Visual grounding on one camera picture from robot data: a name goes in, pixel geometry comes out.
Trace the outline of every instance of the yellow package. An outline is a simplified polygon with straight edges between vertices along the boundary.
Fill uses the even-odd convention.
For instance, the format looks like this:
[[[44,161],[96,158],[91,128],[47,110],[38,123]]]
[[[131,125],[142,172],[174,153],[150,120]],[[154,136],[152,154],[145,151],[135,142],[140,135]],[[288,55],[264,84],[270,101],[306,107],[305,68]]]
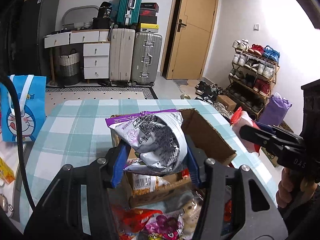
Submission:
[[[4,179],[5,182],[10,184],[15,180],[13,170],[0,158],[0,177]]]

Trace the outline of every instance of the door frame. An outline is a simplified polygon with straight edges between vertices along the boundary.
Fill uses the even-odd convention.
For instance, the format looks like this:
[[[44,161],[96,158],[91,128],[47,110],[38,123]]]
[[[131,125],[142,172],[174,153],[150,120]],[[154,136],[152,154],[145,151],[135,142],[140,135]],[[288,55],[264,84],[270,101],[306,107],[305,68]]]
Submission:
[[[179,12],[178,12],[178,18],[176,19],[173,40],[175,39],[175,36],[176,36],[176,33],[177,33],[179,14],[180,14],[180,9],[181,9],[181,1],[182,0],[180,0],[179,5],[177,5],[177,6],[179,6]],[[219,2],[219,0],[216,0],[216,7],[214,9],[214,16],[213,16],[212,27],[211,27],[210,37],[209,37],[209,41],[210,42],[207,45],[207,51],[206,51],[206,54],[205,54],[205,60],[203,62],[202,68],[201,68],[201,73],[200,73],[200,78],[199,79],[201,79],[202,76],[203,76],[204,67],[205,67],[205,64],[206,64],[206,62],[208,60],[208,54],[209,54],[209,49],[210,49],[210,45],[211,45],[211,42],[212,42],[213,30],[214,30],[214,26],[215,26],[215,23],[216,23],[216,17],[217,17],[217,11],[218,11],[218,2]],[[171,31],[171,27],[172,27],[173,11],[174,11],[174,9],[176,7],[176,3],[177,3],[177,0],[172,0],[170,16],[169,16],[168,26],[167,26],[167,32],[166,32],[166,36],[165,36],[165,40],[164,40],[164,48],[163,48],[163,53],[162,53],[162,58],[161,58],[161,65],[160,65],[160,74],[163,75],[166,79],[172,79],[172,75],[173,75],[172,69],[170,69],[169,66],[167,68],[167,72],[166,73],[163,73],[163,69],[164,69],[164,62],[165,62],[165,57],[166,57],[167,49],[168,49],[170,31]]]

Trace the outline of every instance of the drawer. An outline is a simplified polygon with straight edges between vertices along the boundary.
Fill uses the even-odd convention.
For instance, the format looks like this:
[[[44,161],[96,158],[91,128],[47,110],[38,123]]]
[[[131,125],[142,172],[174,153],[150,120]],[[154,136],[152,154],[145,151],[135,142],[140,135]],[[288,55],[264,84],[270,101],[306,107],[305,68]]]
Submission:
[[[100,31],[99,41],[108,41],[109,31]]]
[[[44,38],[44,47],[51,48],[61,45],[68,45],[70,33],[58,33]]]
[[[84,68],[84,78],[109,78],[108,67],[86,67]]]
[[[83,44],[83,56],[109,56],[110,43]]]
[[[98,42],[99,31],[71,33],[70,43]]]
[[[109,56],[86,56],[84,57],[84,67],[108,67]]]

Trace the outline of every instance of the checkered tablecloth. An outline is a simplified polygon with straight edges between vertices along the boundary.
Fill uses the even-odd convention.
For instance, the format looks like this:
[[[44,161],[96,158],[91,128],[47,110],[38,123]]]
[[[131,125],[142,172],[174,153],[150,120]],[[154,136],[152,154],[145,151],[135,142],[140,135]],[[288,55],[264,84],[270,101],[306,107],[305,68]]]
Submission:
[[[228,122],[211,105],[199,100],[71,100],[55,107],[47,117],[30,153],[26,171],[35,204],[60,168],[70,163],[74,167],[88,165],[105,156],[112,147],[110,129],[105,118],[114,114],[132,114],[141,111],[194,108],[236,150],[233,165],[249,165],[269,195],[275,201],[277,185],[271,174],[255,154],[244,148]],[[85,233],[90,232],[85,190],[82,193],[82,217]],[[22,187],[20,222],[23,227],[32,211]]]

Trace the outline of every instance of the screw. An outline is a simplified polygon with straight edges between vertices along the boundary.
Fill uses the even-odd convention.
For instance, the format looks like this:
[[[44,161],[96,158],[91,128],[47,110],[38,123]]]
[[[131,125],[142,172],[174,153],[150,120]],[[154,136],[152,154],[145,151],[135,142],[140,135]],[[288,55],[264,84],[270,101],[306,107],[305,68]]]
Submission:
[[[65,170],[65,171],[69,171],[71,169],[71,165],[70,164],[66,164],[66,165],[63,165],[62,168]]]
[[[216,163],[216,160],[213,158],[209,158],[209,159],[206,159],[205,162],[209,165],[214,165]]]
[[[242,165],[242,166],[241,166],[241,169],[242,169],[243,171],[249,171],[249,170],[250,170],[250,167],[249,167],[248,165]]]
[[[106,163],[106,159],[105,158],[99,158],[98,160],[97,160],[97,162],[99,163],[99,164],[104,164],[104,163]]]

